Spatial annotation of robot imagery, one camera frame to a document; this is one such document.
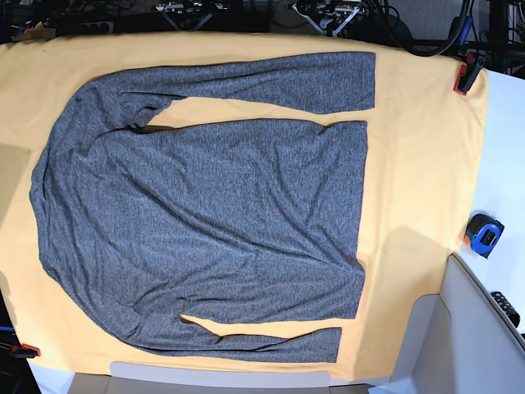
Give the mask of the black studded remote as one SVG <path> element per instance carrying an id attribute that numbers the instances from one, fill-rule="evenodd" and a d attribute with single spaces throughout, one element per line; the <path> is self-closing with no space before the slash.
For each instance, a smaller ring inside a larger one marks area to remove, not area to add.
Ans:
<path id="1" fill-rule="evenodd" d="M 500 291 L 493 291 L 491 296 L 496 304 L 504 311 L 504 314 L 509 318 L 510 322 L 515 328 L 520 324 L 521 317 L 517 310 L 510 304 L 507 298 Z"/>

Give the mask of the blue black tape measure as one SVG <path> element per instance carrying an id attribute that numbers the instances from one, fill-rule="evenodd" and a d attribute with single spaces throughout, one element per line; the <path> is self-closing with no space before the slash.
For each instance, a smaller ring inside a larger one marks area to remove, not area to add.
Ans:
<path id="1" fill-rule="evenodd" d="M 474 214 L 468 222 L 463 243 L 487 259 L 504 232 L 504 225 L 485 213 Z"/>

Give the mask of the yellow table cloth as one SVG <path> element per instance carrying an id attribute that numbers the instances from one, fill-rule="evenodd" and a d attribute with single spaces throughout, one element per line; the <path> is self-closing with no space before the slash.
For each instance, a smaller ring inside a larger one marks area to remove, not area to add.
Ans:
<path id="1" fill-rule="evenodd" d="M 114 71 L 163 65 L 251 62 L 300 53 L 376 55 L 372 109 L 315 115 L 268 104 L 189 98 L 154 125 L 188 126 L 242 118 L 295 118 L 329 125 L 367 123 L 368 155 L 358 259 L 366 283 L 353 320 L 225 325 L 219 335 L 291 338 L 341 327 L 333 364 L 250 363 L 162 357 L 128 346 L 95 325 L 42 269 L 30 204 L 30 177 L 49 131 L 86 81 Z M 250 373 L 326 372 L 365 380 L 390 375 L 413 303 L 436 294 L 450 254 L 462 244 L 482 157 L 489 80 L 454 92 L 458 61 L 415 57 L 394 48 L 295 34 L 149 33 L 53 39 L 1 47 L 1 292 L 18 337 L 41 354 L 34 364 L 107 374 L 112 362 Z"/>

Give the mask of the red black clamp left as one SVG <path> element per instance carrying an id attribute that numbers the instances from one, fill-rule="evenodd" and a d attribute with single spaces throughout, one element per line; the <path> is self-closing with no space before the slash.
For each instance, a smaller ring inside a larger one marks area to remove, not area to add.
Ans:
<path id="1" fill-rule="evenodd" d="M 9 345 L 7 349 L 9 355 L 17 359 L 33 359 L 35 357 L 40 357 L 39 348 L 28 346 L 25 344 Z"/>

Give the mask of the white cardboard box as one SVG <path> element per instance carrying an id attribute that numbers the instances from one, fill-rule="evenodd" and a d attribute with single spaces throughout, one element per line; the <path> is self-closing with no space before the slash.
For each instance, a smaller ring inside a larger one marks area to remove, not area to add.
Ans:
<path id="1" fill-rule="evenodd" d="M 108 375 L 75 373 L 62 393 L 368 393 L 388 377 L 345 381 L 328 373 L 174 369 L 114 362 Z"/>
<path id="2" fill-rule="evenodd" d="M 413 306 L 389 393 L 522 393 L 524 340 L 467 264 Z"/>

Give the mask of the grey long-sleeve shirt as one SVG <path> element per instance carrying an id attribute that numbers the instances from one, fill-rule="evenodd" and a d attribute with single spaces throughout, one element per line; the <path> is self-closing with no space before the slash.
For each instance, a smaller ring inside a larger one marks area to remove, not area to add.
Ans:
<path id="1" fill-rule="evenodd" d="M 31 178 L 44 271 L 104 331 L 158 355 L 333 363 L 341 330 L 197 324 L 355 317 L 367 125 L 253 119 L 147 131 L 191 97 L 316 114 L 373 107 L 372 53 L 119 71 L 79 88 Z"/>

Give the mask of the white cardboard box right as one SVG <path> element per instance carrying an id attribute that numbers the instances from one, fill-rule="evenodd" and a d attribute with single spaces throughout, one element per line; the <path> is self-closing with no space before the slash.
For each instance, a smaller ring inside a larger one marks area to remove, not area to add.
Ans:
<path id="1" fill-rule="evenodd" d="M 522 393 L 524 340 L 467 264 L 413 306 L 389 393 Z"/>

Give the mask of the red black clamp right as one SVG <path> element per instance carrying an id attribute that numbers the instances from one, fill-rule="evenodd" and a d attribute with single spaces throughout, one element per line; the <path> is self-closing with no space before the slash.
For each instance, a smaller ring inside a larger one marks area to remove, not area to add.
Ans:
<path id="1" fill-rule="evenodd" d="M 466 96 L 484 65 L 485 57 L 481 53 L 469 53 L 465 63 L 459 69 L 454 83 L 454 92 Z"/>

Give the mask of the white cardboard box bottom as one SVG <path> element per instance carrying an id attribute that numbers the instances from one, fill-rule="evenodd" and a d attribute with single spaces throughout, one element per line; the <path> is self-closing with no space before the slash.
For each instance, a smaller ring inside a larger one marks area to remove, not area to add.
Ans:
<path id="1" fill-rule="evenodd" d="M 114 362 L 108 375 L 75 373 L 62 393 L 368 393 L 388 377 L 345 381 L 328 373 L 174 369 Z"/>

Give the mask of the red black clamp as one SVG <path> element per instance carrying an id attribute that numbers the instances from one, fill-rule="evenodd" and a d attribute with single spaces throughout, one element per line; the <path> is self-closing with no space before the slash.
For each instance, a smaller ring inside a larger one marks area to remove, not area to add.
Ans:
<path id="1" fill-rule="evenodd" d="M 7 349 L 9 355 L 17 359 L 33 359 L 35 357 L 40 357 L 39 348 L 28 346 L 25 344 L 9 345 Z"/>
<path id="2" fill-rule="evenodd" d="M 485 57 L 481 53 L 469 53 L 465 63 L 459 69 L 454 83 L 454 92 L 466 96 L 484 65 Z"/>

